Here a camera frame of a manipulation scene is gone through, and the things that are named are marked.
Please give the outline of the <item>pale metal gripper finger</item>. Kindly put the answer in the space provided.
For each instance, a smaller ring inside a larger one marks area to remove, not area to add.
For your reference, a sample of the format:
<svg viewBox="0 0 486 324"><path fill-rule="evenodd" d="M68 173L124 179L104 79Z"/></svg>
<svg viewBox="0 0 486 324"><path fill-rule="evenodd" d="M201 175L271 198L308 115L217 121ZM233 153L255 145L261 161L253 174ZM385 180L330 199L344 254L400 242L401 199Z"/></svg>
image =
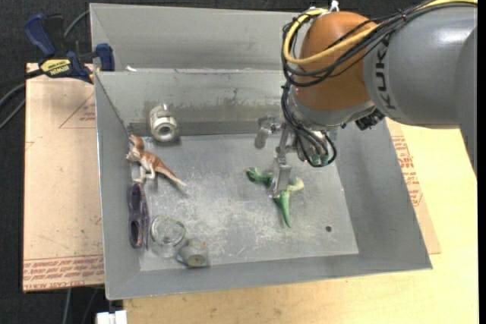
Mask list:
<svg viewBox="0 0 486 324"><path fill-rule="evenodd" d="M273 175L270 183L270 194L272 198L280 197L285 191L290 179L292 167L286 161L286 157L275 157L273 160Z"/></svg>
<svg viewBox="0 0 486 324"><path fill-rule="evenodd" d="M257 149L263 149L266 145L267 138L271 134L280 132L283 128L283 122L271 115L259 118L257 124L258 131L254 139L254 146Z"/></svg>

